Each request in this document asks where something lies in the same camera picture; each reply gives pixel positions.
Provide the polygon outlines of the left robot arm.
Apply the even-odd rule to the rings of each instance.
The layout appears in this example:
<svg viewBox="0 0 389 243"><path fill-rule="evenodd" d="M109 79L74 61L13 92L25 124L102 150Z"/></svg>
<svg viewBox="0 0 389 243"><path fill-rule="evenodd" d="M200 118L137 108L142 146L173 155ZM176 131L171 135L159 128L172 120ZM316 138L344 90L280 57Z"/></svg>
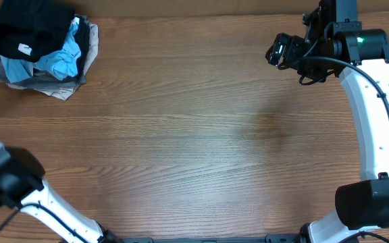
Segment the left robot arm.
<svg viewBox="0 0 389 243"><path fill-rule="evenodd" d="M84 84L98 53L98 28L54 1L4 1L0 7L0 82L66 100ZM66 242L118 237L68 204L27 150L0 143L0 207L29 214Z"/></svg>

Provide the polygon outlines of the black t-shirt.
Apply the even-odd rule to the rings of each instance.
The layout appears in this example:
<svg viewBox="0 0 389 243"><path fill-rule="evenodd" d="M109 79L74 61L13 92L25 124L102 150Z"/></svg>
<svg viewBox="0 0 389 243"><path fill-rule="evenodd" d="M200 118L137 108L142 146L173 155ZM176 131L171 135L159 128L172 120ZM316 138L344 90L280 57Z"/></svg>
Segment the black t-shirt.
<svg viewBox="0 0 389 243"><path fill-rule="evenodd" d="M49 0L4 0L0 7L0 55L38 61L63 47L74 8Z"/></svg>

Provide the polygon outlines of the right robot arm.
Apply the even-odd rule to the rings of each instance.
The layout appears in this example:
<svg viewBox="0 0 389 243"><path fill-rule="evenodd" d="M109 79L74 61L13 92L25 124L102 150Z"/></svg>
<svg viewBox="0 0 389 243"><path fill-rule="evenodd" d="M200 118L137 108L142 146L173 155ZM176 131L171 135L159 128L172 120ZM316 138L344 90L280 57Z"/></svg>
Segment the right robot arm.
<svg viewBox="0 0 389 243"><path fill-rule="evenodd" d="M297 234L269 234L268 242L358 242L389 227L389 40L365 30L356 1L322 0L303 16L304 37L277 35L265 54L279 70L297 71L303 86L336 76L355 121L360 181L341 186L334 210Z"/></svg>

